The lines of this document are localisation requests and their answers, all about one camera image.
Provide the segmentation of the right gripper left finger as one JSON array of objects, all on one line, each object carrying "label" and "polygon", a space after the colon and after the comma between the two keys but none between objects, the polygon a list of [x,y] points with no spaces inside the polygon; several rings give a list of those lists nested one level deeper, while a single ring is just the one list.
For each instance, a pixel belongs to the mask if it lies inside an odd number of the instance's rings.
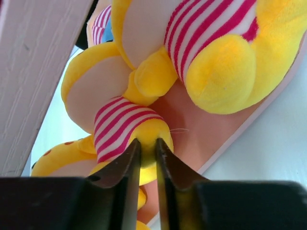
[{"label": "right gripper left finger", "polygon": [[141,145],[133,140],[107,166],[82,177],[2,177],[3,230],[133,230]]}]

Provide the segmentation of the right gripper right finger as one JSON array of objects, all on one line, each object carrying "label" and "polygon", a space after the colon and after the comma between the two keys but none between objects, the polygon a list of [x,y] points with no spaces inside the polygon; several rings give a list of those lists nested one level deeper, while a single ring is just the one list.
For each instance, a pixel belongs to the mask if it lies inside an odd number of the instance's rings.
[{"label": "right gripper right finger", "polygon": [[156,141],[163,230],[304,230],[307,191],[290,181],[213,181]]}]

